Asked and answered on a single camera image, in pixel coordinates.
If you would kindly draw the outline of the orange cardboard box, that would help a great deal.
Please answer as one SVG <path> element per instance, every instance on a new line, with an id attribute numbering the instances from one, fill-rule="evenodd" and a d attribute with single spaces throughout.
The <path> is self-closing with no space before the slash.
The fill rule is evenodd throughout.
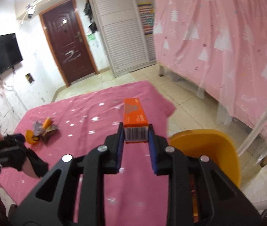
<path id="1" fill-rule="evenodd" d="M 127 143 L 148 141 L 149 122 L 138 98 L 124 100 L 124 134 Z"/>

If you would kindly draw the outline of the pink and black sock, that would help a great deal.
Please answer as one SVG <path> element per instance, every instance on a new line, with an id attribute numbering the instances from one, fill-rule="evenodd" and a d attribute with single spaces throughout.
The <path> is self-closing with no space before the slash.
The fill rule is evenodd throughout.
<path id="1" fill-rule="evenodd" d="M 49 171 L 47 162 L 25 146 L 23 134 L 0 133 L 0 166 L 12 167 L 32 178 L 41 178 Z"/>

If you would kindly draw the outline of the golden plastic egg half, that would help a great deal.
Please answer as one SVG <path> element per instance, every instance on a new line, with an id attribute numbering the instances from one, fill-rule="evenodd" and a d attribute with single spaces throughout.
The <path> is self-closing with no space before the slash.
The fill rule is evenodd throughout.
<path id="1" fill-rule="evenodd" d="M 35 145 L 39 142 L 39 137 L 35 136 L 34 132 L 31 130 L 27 130 L 25 132 L 25 139 L 26 142 L 30 145 Z"/>

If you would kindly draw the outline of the orange thread spool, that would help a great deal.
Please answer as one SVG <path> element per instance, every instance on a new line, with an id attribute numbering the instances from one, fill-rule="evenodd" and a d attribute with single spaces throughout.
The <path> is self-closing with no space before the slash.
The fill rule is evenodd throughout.
<path id="1" fill-rule="evenodd" d="M 44 123 L 42 125 L 42 129 L 43 130 L 47 129 L 51 124 L 52 124 L 51 117 L 46 118 L 46 120 L 44 121 Z"/>

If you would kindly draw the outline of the pink star tablecloth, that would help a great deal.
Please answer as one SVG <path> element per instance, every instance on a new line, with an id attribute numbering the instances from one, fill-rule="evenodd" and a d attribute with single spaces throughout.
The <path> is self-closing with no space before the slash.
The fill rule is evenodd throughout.
<path id="1" fill-rule="evenodd" d="M 133 82 L 64 99 L 29 111 L 51 114 L 60 127 L 47 146 L 37 146 L 49 172 L 40 180 L 12 170 L 0 183 L 17 202 L 12 225 L 165 225 L 168 177 L 151 167 L 148 141 L 124 140 L 115 168 L 115 138 L 124 122 L 124 100 L 138 98 L 149 125 L 167 134 L 175 107 L 149 82 Z"/>

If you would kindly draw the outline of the brown snack wrapper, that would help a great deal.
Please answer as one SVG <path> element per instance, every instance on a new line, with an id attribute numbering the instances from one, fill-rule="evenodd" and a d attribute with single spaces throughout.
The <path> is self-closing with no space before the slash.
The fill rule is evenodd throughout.
<path id="1" fill-rule="evenodd" d="M 49 139 L 58 131 L 59 127 L 56 124 L 52 124 L 44 130 L 44 132 L 40 135 L 40 139 L 44 144 L 47 144 Z"/>

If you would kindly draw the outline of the yellow plastic bin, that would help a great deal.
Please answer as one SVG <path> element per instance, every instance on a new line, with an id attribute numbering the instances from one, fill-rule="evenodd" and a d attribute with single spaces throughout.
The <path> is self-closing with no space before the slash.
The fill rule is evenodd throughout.
<path id="1" fill-rule="evenodd" d="M 214 129 L 186 130 L 171 136 L 169 144 L 189 157 L 208 156 L 237 187 L 240 186 L 239 158 L 225 133 Z"/>

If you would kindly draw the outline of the dark brown entrance door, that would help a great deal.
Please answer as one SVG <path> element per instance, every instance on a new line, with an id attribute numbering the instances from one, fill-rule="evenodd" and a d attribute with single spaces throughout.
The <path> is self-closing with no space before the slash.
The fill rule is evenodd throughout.
<path id="1" fill-rule="evenodd" d="M 66 87 L 98 74 L 76 0 L 65 0 L 39 15 L 47 43 Z"/>

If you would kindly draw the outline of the black hanging bags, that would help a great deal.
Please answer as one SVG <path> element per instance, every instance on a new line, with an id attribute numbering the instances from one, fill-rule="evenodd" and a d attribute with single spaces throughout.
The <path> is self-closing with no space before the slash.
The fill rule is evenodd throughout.
<path id="1" fill-rule="evenodd" d="M 84 14 L 85 14 L 85 16 L 88 17 L 88 19 L 90 21 L 90 25 L 89 25 L 90 31 L 92 32 L 92 34 L 95 34 L 98 31 L 98 29 L 97 29 L 97 26 L 96 26 L 96 23 L 94 20 L 92 7 L 91 7 L 89 0 L 85 1 Z"/>

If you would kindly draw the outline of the white louvered wardrobe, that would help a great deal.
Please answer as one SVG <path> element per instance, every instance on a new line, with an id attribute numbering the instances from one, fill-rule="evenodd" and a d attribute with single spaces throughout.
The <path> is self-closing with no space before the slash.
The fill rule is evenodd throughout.
<path id="1" fill-rule="evenodd" d="M 90 0 L 114 76 L 151 66 L 136 0 Z"/>

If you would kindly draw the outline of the pink tree-print curtain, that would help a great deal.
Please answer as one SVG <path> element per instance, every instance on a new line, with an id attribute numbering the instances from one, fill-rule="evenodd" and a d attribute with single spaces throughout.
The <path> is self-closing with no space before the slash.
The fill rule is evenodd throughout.
<path id="1" fill-rule="evenodd" d="M 267 108 L 267 0 L 155 0 L 156 59 L 253 128 Z"/>

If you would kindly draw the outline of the colourful wall poster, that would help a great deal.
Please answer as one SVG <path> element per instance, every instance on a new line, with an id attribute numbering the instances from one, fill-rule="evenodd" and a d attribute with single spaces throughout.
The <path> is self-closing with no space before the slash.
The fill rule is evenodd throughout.
<path id="1" fill-rule="evenodd" d="M 138 11 L 144 35 L 153 34 L 154 8 L 152 3 L 138 3 Z"/>

